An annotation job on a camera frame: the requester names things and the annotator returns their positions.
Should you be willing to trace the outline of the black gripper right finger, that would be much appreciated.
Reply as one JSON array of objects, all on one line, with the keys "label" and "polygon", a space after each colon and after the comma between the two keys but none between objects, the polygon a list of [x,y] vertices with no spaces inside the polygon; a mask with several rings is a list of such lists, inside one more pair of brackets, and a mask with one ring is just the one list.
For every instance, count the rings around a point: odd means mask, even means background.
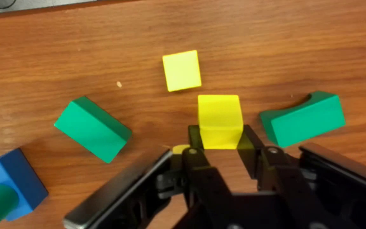
[{"label": "black gripper right finger", "polygon": [[296,229],[307,229],[314,220],[315,194],[300,169],[277,146],[265,146],[245,124],[237,152],[247,174],[258,180],[259,190],[272,190],[286,204]]}]

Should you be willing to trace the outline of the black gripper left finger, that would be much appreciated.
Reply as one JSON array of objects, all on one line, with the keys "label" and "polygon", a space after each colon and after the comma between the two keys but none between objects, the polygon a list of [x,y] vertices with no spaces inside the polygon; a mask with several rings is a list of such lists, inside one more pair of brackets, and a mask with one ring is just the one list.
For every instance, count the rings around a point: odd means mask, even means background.
[{"label": "black gripper left finger", "polygon": [[231,193],[220,171],[204,155],[199,127],[188,127],[189,146],[181,153],[186,212],[174,229],[227,229]]}]

